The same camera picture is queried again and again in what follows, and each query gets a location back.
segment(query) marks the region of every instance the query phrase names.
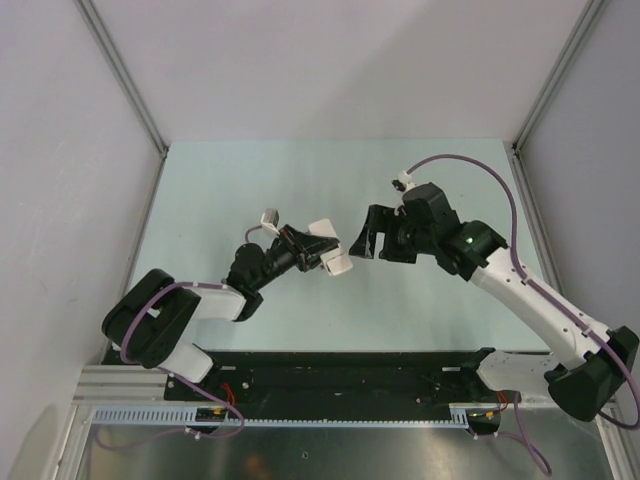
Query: red wire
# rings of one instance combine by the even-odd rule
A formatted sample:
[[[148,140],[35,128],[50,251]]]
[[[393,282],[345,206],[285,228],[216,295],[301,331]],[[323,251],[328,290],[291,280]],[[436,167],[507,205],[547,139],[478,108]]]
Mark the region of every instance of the red wire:
[[[229,386],[228,383],[223,383],[222,388],[224,389],[225,392],[227,392],[227,401],[229,399],[231,399],[231,405],[235,405],[236,404],[236,396],[233,394],[233,390],[231,390],[231,387]]]
[[[498,392],[498,400],[500,401],[500,411],[504,412],[509,407],[509,399],[503,392]]]

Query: metal sheet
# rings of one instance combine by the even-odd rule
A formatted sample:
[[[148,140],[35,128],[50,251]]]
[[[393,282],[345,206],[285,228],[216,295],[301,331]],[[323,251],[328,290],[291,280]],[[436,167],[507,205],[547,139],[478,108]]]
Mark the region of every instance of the metal sheet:
[[[531,437],[562,480],[612,479],[594,424],[557,410],[526,411]],[[502,426],[515,431],[513,414]],[[102,427],[122,445],[162,430]],[[78,480],[144,479],[539,479],[526,450],[508,439],[475,442],[460,430],[248,428],[229,440],[177,434],[113,453],[89,443]]]

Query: white cable clip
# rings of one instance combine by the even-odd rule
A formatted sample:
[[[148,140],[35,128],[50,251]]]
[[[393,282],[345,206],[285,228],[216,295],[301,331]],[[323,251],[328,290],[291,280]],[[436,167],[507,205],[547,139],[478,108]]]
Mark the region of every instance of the white cable clip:
[[[527,272],[525,270],[525,266],[524,265],[520,265],[519,270],[520,270],[520,272],[524,272],[524,278],[521,278],[520,282],[522,282],[523,285],[527,285],[529,283],[529,272]]]
[[[278,231],[278,222],[280,221],[280,214],[275,208],[267,208],[262,217],[260,217],[260,226],[262,231],[267,233],[272,238],[277,238],[280,235]]]
[[[416,187],[416,184],[413,183],[411,179],[411,175],[409,175],[405,170],[402,170],[398,174],[398,179],[393,182],[393,184],[396,187],[396,190],[399,190],[402,193],[406,193]]]

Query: white wall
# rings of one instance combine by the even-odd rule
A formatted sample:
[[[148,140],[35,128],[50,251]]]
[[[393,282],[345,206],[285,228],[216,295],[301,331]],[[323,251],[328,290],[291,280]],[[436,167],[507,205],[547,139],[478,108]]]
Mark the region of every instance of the white wall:
[[[0,3],[0,72],[0,478],[32,480],[101,347],[159,159],[72,1]]]
[[[513,140],[587,0],[97,0],[171,140]]]
[[[640,334],[638,21],[640,2],[610,2],[523,154],[568,296]]]

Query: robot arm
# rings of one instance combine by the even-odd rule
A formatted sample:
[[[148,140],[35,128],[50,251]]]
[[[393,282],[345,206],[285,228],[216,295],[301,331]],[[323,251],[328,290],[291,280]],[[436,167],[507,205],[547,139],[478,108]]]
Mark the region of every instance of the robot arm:
[[[109,312],[103,333],[118,348],[126,344],[126,358],[143,367],[160,367],[200,382],[213,361],[180,340],[191,320],[247,320],[262,304],[260,290],[293,267],[301,272],[322,267],[330,276],[352,267],[328,219],[312,223],[308,232],[290,225],[278,230],[277,222],[277,211],[265,212],[263,228],[275,236],[271,247],[263,251],[246,243],[238,248],[222,285],[176,282],[160,269],[151,270]],[[134,323],[133,333],[128,333]]]
[[[394,186],[404,192],[402,205],[397,208],[371,205],[362,233],[349,254],[373,258],[376,234],[384,233],[379,258],[415,263],[418,254],[433,255],[445,271],[460,275],[496,297],[544,340],[553,357],[491,353],[478,368],[487,386],[494,390],[519,389],[513,372],[522,372],[523,376],[530,371],[542,373],[549,395],[563,410],[580,420],[592,420],[622,385],[624,377],[606,352],[542,298],[531,283],[544,288],[579,316],[629,369],[635,359],[638,337],[626,327],[612,331],[584,315],[530,272],[522,280],[512,264],[507,242],[483,222],[460,222],[436,185],[415,186],[405,177],[394,182]]]

